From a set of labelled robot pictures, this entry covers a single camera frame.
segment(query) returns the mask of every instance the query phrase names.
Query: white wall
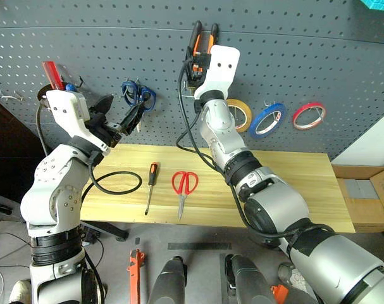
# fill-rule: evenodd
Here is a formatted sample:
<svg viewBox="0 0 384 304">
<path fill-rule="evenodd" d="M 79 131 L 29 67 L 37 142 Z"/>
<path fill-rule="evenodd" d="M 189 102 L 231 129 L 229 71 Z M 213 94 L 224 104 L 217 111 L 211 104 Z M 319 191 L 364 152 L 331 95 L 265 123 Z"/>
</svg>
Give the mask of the white wall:
<svg viewBox="0 0 384 304">
<path fill-rule="evenodd" d="M 384 117 L 338 155 L 332 163 L 384 166 Z"/>
</svg>

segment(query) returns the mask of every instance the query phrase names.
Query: screwdriver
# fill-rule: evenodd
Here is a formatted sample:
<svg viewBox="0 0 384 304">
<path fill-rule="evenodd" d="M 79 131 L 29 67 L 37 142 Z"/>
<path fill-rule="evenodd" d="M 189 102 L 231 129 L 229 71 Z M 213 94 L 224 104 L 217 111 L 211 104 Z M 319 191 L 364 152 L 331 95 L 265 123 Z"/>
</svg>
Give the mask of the screwdriver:
<svg viewBox="0 0 384 304">
<path fill-rule="evenodd" d="M 158 163 L 152 163 L 151 167 L 149 168 L 149 192 L 148 192 L 148 198 L 147 198 L 147 209 L 144 212 L 144 215 L 148 214 L 149 209 L 149 203 L 151 202 L 151 193 L 152 193 L 152 187 L 156 184 L 156 177 L 158 175 Z"/>
</svg>

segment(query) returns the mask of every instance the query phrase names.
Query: gray pegboard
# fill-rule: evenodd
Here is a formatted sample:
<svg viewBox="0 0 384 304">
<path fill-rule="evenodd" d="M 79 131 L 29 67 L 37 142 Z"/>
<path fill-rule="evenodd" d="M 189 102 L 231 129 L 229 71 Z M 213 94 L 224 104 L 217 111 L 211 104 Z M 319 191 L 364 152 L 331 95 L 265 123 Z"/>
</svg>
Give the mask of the gray pegboard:
<svg viewBox="0 0 384 304">
<path fill-rule="evenodd" d="M 122 141 L 174 145 L 183 129 L 176 80 L 192 22 L 200 19 L 207 29 L 218 22 L 219 44 L 241 52 L 230 97 L 245 101 L 254 115 L 264 101 L 288 109 L 272 135 L 256 141 L 243 133 L 250 148 L 334 158 L 384 115 L 384 12 L 357 0 L 223 2 L 3 1 L 0 89 L 16 89 L 25 101 L 1 102 L 35 131 L 37 91 L 47 84 L 41 62 L 55 60 L 72 82 L 82 76 L 89 105 L 115 93 L 108 118 L 120 121 L 128 110 L 120 85 L 138 77 L 157 92 L 156 109 L 145 114 L 141 133 Z M 308 101 L 324 103 L 327 118 L 312 130 L 295 130 L 291 116 Z M 185 102 L 192 119 L 193 102 Z M 67 138 L 50 113 L 42 122 L 51 146 Z"/>
</svg>

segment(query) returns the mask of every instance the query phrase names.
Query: wooden board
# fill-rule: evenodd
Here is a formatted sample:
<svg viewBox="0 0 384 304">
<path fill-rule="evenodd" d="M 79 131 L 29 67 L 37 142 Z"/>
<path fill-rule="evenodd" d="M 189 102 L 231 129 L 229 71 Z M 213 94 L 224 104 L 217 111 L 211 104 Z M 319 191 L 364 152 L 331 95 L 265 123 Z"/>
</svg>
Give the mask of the wooden board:
<svg viewBox="0 0 384 304">
<path fill-rule="evenodd" d="M 277 151 L 253 151 L 263 166 L 290 183 L 309 205 L 311 220 L 333 227 L 337 232 L 354 232 L 345 201 L 326 154 Z M 151 205 L 144 215 L 148 192 L 148 171 L 159 162 L 157 184 Z M 82 220 L 143 222 L 243 227 L 230 188 L 222 176 L 207 167 L 197 155 L 176 147 L 120 144 L 96 167 L 96 178 L 106 173 L 128 170 L 143 178 L 139 190 L 123 196 L 108 195 L 92 189 L 81 211 Z M 178 196 L 172 190 L 171 177 L 180 170 L 199 176 L 197 189 L 187 197 L 183 216 L 178 220 Z M 122 191 L 136 185 L 136 178 L 115 175 L 101 185 Z"/>
</svg>

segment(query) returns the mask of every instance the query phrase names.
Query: shoe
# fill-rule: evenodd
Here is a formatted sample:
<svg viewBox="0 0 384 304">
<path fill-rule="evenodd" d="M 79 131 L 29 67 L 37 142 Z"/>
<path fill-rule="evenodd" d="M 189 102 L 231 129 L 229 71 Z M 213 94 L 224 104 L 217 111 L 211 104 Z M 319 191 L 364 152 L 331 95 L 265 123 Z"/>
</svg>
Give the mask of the shoe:
<svg viewBox="0 0 384 304">
<path fill-rule="evenodd" d="M 30 280 L 17 281 L 10 293 L 9 302 L 22 302 L 31 304 L 32 302 L 32 284 Z"/>
<path fill-rule="evenodd" d="M 316 299 L 313 289 L 308 285 L 303 275 L 295 268 L 292 263 L 282 263 L 279 265 L 278 277 L 284 285 L 290 288 L 299 289 L 307 293 L 311 298 Z"/>
</svg>

